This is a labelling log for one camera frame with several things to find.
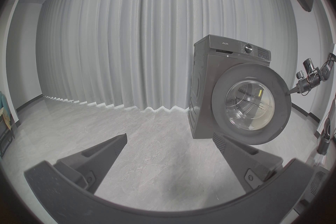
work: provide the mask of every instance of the floor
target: floor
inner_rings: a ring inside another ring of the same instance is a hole
[[[211,139],[192,139],[187,111],[140,111],[136,107],[97,106],[41,98],[19,113],[21,126],[0,160],[19,195],[44,223],[56,223],[31,192],[23,171],[42,160],[82,151],[118,134],[128,143],[95,195],[133,208],[184,211],[217,205],[245,194]],[[316,122],[292,109],[284,131],[256,146],[305,161],[317,145]],[[333,158],[327,158],[332,166]],[[297,216],[291,212],[283,224]]]

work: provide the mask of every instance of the door glass window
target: door glass window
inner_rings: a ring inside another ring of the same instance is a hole
[[[259,130],[272,119],[274,97],[262,83],[243,80],[234,84],[225,98],[226,114],[238,128]]]

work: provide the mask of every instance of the washing machine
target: washing machine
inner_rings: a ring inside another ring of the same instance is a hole
[[[236,39],[208,35],[196,42],[188,110],[193,138],[220,132],[258,145],[277,137],[292,102],[270,61],[271,51]]]

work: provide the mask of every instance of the curtain fold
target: curtain fold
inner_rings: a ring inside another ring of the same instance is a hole
[[[189,105],[193,44],[208,34],[271,50],[293,84],[290,0],[46,0],[36,62],[46,96],[168,109]]]

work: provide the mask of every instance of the control panel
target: control panel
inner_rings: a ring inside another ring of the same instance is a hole
[[[220,37],[209,35],[210,48],[216,49],[222,53],[240,53],[252,57],[262,58],[265,61],[271,61],[271,52],[256,45],[232,39],[228,37]]]

